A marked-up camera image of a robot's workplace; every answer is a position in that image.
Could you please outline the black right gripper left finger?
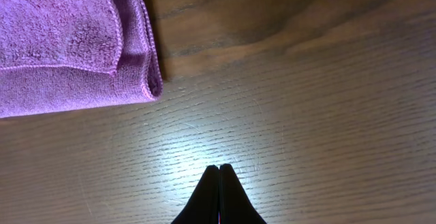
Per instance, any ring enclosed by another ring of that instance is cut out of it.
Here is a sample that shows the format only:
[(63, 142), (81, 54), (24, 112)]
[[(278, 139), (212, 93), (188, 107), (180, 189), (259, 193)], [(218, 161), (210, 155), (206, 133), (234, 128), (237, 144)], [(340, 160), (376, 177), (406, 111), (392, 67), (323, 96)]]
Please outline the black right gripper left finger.
[(208, 166), (188, 202), (172, 224), (219, 223), (219, 168)]

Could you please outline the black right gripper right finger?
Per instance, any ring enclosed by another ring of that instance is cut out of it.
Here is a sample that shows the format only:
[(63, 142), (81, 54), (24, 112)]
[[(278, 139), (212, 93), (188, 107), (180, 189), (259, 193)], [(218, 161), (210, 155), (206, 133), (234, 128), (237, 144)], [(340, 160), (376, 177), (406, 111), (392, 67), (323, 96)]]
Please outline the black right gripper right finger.
[(221, 224), (266, 224), (230, 164), (219, 168), (219, 217)]

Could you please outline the purple cloth with white tag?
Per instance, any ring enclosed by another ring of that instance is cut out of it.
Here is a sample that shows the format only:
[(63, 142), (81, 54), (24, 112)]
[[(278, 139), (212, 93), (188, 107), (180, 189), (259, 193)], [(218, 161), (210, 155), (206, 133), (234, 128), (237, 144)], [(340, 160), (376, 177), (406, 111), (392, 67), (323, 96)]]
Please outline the purple cloth with white tag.
[(143, 0), (1, 0), (1, 116), (145, 103), (163, 80)]

